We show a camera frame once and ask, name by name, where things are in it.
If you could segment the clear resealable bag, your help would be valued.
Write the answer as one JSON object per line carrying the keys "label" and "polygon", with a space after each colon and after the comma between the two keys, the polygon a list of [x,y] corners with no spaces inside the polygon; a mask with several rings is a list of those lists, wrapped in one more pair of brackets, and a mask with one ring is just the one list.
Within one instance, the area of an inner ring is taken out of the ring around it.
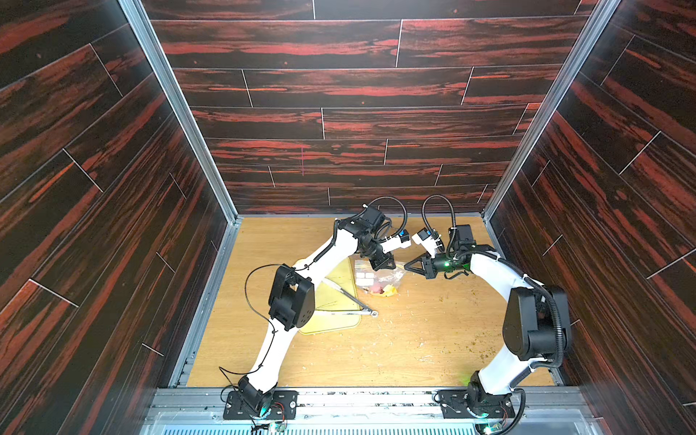
{"label": "clear resealable bag", "polygon": [[395,269],[374,271],[367,260],[356,259],[353,262],[355,285],[369,295],[393,297],[398,294],[398,287],[405,276],[404,262],[397,262]]}

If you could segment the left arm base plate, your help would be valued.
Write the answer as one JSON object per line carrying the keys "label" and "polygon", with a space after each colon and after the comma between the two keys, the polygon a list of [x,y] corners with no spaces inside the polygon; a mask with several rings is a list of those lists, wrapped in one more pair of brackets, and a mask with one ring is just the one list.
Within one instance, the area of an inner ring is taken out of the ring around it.
{"label": "left arm base plate", "polygon": [[263,397],[246,398],[239,391],[230,391],[225,400],[223,420],[293,420],[297,415],[298,391],[275,390]]}

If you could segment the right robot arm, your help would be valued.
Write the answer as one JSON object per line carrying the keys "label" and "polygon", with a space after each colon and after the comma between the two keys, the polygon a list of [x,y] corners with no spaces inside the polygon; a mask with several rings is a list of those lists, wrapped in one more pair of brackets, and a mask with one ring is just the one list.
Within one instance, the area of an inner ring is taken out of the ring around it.
{"label": "right robot arm", "polygon": [[522,393],[519,384],[539,368],[558,368],[572,343],[566,292],[546,286],[503,258],[492,246],[478,244],[470,227],[453,222],[449,242],[426,222],[413,235],[425,254],[408,262],[406,270],[427,279],[447,279],[471,273],[485,280],[506,301],[502,326],[504,345],[483,369],[471,375],[464,402],[477,419],[512,417],[511,397]]}

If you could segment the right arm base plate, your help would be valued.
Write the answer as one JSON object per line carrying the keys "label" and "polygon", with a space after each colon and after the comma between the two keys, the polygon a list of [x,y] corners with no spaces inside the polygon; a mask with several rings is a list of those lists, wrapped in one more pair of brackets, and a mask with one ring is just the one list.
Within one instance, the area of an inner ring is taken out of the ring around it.
{"label": "right arm base plate", "polygon": [[510,394],[490,395],[468,390],[440,390],[432,395],[444,419],[506,420],[516,416]]}

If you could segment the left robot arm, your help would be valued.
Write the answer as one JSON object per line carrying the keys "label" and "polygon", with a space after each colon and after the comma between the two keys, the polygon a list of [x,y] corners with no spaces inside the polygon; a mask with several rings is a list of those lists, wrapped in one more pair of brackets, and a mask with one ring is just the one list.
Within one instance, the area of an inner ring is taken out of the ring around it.
{"label": "left robot arm", "polygon": [[357,214],[337,219],[331,239],[295,266],[277,267],[268,299],[265,340],[252,369],[240,373],[237,382],[237,394],[253,417],[263,417],[270,411],[281,365],[295,335],[315,313],[315,288],[324,278],[354,254],[367,258],[375,271],[395,269],[393,250],[411,246],[405,230],[407,208],[392,196],[388,199],[402,209],[402,224],[390,235],[382,235],[388,227],[387,217],[376,203],[385,199],[384,196],[373,199]]}

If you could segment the metal tongs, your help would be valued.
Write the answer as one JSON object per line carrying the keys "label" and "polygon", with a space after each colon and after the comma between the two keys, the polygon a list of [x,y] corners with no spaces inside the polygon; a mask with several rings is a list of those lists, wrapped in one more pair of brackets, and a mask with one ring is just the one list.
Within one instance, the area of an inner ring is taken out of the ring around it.
{"label": "metal tongs", "polygon": [[374,318],[379,316],[378,311],[328,278],[323,279],[318,296],[316,315],[369,315]]}

